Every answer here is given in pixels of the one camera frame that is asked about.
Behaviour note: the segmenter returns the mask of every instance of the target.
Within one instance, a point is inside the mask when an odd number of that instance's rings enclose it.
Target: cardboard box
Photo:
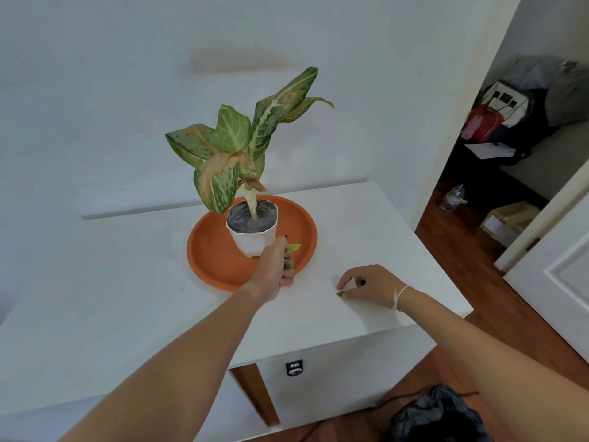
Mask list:
[[[508,247],[538,214],[540,209],[527,201],[519,201],[492,209],[483,220],[481,228],[497,242]]]

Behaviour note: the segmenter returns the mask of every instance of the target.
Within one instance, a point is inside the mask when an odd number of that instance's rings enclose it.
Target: white plant pot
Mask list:
[[[276,225],[278,225],[278,207],[276,206],[276,222],[274,225],[262,233],[238,233],[229,228],[227,222],[225,227],[231,233],[233,240],[239,251],[247,258],[257,258],[268,245],[276,239]]]

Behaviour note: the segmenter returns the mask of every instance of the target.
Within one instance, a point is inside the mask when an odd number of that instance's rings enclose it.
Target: potted plant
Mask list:
[[[317,68],[311,66],[256,103],[252,122],[230,105],[221,105],[215,129],[193,124],[166,133],[172,150],[194,167],[194,186],[211,212],[225,214],[237,190],[243,192],[246,200],[231,208],[226,225],[247,257],[259,256],[276,237],[278,209],[256,197],[256,192],[266,190],[260,177],[272,133],[281,122],[300,118],[315,101],[333,107],[323,98],[306,97],[316,77]]]

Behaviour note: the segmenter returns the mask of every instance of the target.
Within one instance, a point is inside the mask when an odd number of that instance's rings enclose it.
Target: orange saucer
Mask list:
[[[266,195],[258,195],[257,198],[270,200],[278,207],[276,236],[288,236],[290,243],[300,244],[294,253],[294,271],[299,273],[317,246],[317,228],[313,218],[294,201]],[[233,204],[243,199],[235,199]],[[203,282],[220,290],[234,292],[250,279],[258,258],[247,258],[237,249],[225,227],[227,214],[208,212],[198,221],[188,237],[186,256],[192,271]]]

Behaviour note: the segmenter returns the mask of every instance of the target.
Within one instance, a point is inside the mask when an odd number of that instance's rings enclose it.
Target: white string bracelet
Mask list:
[[[393,310],[399,310],[397,308],[397,302],[399,301],[399,298],[401,297],[401,293],[403,293],[407,287],[409,287],[409,286],[406,285],[401,289],[401,291],[399,293],[395,293],[395,295],[394,295],[395,303],[393,304]]]

